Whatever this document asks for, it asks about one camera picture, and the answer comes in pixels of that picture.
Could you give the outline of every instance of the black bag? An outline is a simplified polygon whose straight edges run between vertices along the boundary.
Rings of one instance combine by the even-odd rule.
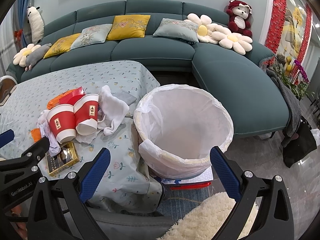
[[[317,149],[316,140],[310,131],[311,125],[303,116],[301,116],[301,120],[297,130],[298,138],[290,141],[283,148],[283,161],[288,168]]]

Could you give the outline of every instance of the curtain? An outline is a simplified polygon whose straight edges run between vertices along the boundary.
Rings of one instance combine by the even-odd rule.
[[[18,3],[18,20],[19,20],[19,28],[23,29],[24,21],[27,17],[27,7],[29,0],[17,0]],[[25,38],[25,33],[21,33],[21,44],[22,48],[27,46],[27,41]]]
[[[0,77],[9,74],[6,71],[13,56],[17,54],[12,29],[12,12],[13,7],[10,8],[0,25]]]

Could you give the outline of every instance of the tablecloth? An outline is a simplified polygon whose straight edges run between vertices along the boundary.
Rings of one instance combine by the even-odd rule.
[[[86,93],[98,93],[108,85],[112,94],[124,90],[137,98],[130,105],[128,114],[133,114],[140,99],[158,81],[140,63],[113,61],[83,65],[48,73],[18,84],[4,106],[0,107],[0,133],[12,129],[15,139],[2,149],[5,159],[17,158],[33,144],[30,130],[50,99],[82,86]],[[125,209],[130,212],[153,212],[162,193],[161,185],[148,174],[148,167],[138,153],[138,133],[133,120],[125,118],[117,131],[105,136],[101,131],[91,144],[73,140],[80,162],[50,177],[47,161],[42,159],[39,168],[48,179],[64,178],[70,171],[79,171],[82,165],[94,159],[102,147],[111,153],[111,162],[93,198],[92,206],[109,211]]]

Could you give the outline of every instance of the trash can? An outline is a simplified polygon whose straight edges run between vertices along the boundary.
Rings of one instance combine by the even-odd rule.
[[[214,146],[225,152],[233,138],[229,113],[210,93],[188,85],[153,89],[138,103],[134,123],[139,153],[165,179],[190,179],[210,163]]]

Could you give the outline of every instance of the red teddy bear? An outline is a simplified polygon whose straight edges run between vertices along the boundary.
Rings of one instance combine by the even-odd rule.
[[[251,24],[248,22],[252,14],[250,5],[242,1],[231,0],[226,13],[230,15],[228,27],[233,33],[252,37],[252,32],[248,30],[251,27]]]

